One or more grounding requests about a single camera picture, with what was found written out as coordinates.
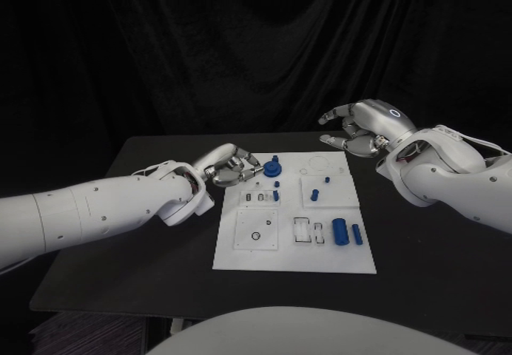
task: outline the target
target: blue cylinder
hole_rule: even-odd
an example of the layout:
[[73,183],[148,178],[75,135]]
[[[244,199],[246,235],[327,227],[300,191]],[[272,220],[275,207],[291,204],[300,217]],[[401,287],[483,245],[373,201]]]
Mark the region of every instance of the blue cylinder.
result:
[[313,194],[311,194],[311,201],[317,200],[317,190],[313,190]]
[[350,242],[346,221],[342,218],[333,220],[333,242],[337,246],[344,246]]
[[355,243],[360,246],[362,245],[362,238],[360,238],[359,226],[356,224],[352,225],[352,231],[355,233]]
[[281,173],[281,165],[275,161],[268,161],[264,164],[264,176],[274,178]]

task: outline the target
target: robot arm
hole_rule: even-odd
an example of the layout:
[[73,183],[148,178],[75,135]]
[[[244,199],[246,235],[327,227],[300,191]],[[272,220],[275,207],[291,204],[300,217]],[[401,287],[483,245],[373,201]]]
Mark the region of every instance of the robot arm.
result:
[[[337,117],[350,138],[323,135],[320,141],[359,157],[388,151],[376,164],[404,198],[419,207],[438,200],[469,219],[512,233],[512,155],[496,144],[445,126],[418,130],[407,115],[381,100],[336,107],[320,118]],[[484,159],[464,139],[506,153]]]
[[[242,170],[241,159],[254,165],[251,169]],[[0,199],[0,268],[130,231],[154,215],[167,226],[180,224],[215,205],[206,192],[207,179],[225,187],[261,172],[251,153],[223,144],[193,166],[169,160],[131,176]]]

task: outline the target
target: white board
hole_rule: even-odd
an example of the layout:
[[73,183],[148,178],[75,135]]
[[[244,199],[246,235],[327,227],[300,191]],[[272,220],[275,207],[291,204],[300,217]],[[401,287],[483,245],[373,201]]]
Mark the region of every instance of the white board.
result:
[[[277,155],[282,172],[271,178],[259,175],[226,188],[213,269],[376,274],[344,153],[254,155],[261,163]],[[310,199],[313,189],[319,190],[317,201]],[[272,198],[274,190],[278,201]],[[308,218],[307,227],[297,228],[295,217]],[[333,241],[336,218],[346,220],[350,239],[346,246]],[[321,224],[324,243],[316,243],[314,223]],[[353,224],[359,226],[360,246],[355,243]],[[308,238],[295,241],[297,232],[308,233],[310,243],[304,243]]]

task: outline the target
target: black backdrop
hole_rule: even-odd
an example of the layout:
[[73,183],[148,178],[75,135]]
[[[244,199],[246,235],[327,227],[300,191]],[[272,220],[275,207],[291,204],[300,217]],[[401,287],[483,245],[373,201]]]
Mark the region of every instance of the black backdrop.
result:
[[[316,130],[362,98],[512,149],[510,21],[509,1],[0,1],[0,196],[101,177],[134,135]],[[6,278],[1,309],[36,286]]]

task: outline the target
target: black table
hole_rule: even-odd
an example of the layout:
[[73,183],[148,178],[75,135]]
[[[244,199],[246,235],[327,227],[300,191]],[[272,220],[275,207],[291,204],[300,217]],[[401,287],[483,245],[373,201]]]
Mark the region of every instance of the black table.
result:
[[[192,162],[226,142],[251,152],[329,151],[320,134],[132,138],[108,176],[169,159]],[[202,217],[176,227],[154,218],[138,230],[60,251],[32,309],[202,319],[294,305],[422,330],[512,337],[512,236],[443,203],[414,207],[375,172],[378,159],[346,158],[376,275],[212,270],[223,190],[209,185],[216,204]]]

